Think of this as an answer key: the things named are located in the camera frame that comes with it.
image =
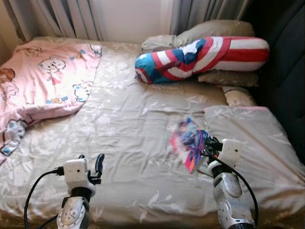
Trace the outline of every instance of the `beige pillow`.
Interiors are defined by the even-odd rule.
[[[257,106],[254,98],[250,95],[248,90],[242,87],[223,86],[222,88],[229,106],[232,107]]]
[[[250,72],[211,70],[198,75],[198,81],[226,86],[257,86],[258,75]]]
[[[185,46],[193,41],[209,36],[244,36],[254,37],[250,23],[234,20],[206,21],[188,31],[176,35],[160,35],[147,38],[142,43],[142,53],[157,52]]]

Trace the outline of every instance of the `gray curtain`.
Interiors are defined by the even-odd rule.
[[[98,0],[9,0],[26,40],[59,36],[102,40]]]
[[[177,0],[171,34],[180,34],[214,19],[240,20],[252,0]]]

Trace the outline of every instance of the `cartoon print blanket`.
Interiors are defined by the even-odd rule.
[[[31,41],[0,67],[0,164],[25,129],[70,115],[87,100],[102,56],[99,45]]]
[[[165,83],[211,69],[255,71],[269,57],[269,45],[255,37],[204,37],[179,49],[142,54],[135,63],[139,80]]]

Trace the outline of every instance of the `black wire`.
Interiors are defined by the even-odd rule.
[[[30,201],[30,197],[36,187],[36,185],[38,184],[38,182],[46,175],[48,174],[52,174],[52,173],[57,173],[57,170],[53,170],[53,171],[49,171],[49,172],[46,172],[44,174],[42,174],[34,183],[34,185],[32,186],[29,194],[28,194],[28,198],[25,202],[25,206],[24,206],[24,213],[23,213],[23,222],[24,222],[24,228],[25,229],[29,229],[29,223],[28,223],[28,206],[29,206],[29,201]]]
[[[210,152],[210,150],[208,149],[208,147],[206,147],[205,151],[211,156],[213,157],[213,159],[217,162],[219,162],[220,164],[222,164],[223,166],[226,166],[227,168],[229,168],[232,172],[234,172],[246,185],[247,189],[249,190],[251,197],[253,199],[254,202],[254,209],[255,209],[255,218],[254,218],[254,223],[255,226],[257,227],[258,224],[258,204],[254,195],[254,192],[252,191],[250,185],[248,184],[248,182],[246,181],[246,179],[239,173],[237,172],[235,169],[233,169],[231,166],[227,165],[225,162],[219,160],[218,158],[214,157],[214,155]]]
[[[44,226],[46,226],[48,223],[52,222],[53,220],[55,220],[58,217],[58,214],[56,216],[53,216],[52,218],[48,219],[48,221],[46,221],[45,223],[43,223],[42,225],[40,225],[38,228],[36,229],[42,229]]]

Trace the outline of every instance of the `mattress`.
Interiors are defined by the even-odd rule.
[[[0,228],[23,227],[27,194],[43,172],[80,154],[93,170],[100,153],[105,154],[105,161],[102,184],[97,185],[90,202],[91,229],[220,228],[213,179],[189,174],[172,152],[169,139],[185,115],[203,120],[205,108],[227,105],[222,89],[198,84],[197,79],[141,83],[134,70],[140,45],[91,43],[101,44],[103,49],[87,102],[76,114],[31,127],[19,148],[0,166]],[[256,185],[256,194],[272,198],[270,188]],[[31,227],[57,214],[66,196],[64,177],[49,175],[41,180],[30,200]],[[274,202],[267,201],[264,208],[268,211],[261,215],[260,228],[271,228],[266,220],[272,215],[276,220],[279,214],[283,215],[277,219],[294,220],[290,228],[300,225],[295,220],[302,218],[299,206],[292,207],[293,216],[281,212]]]

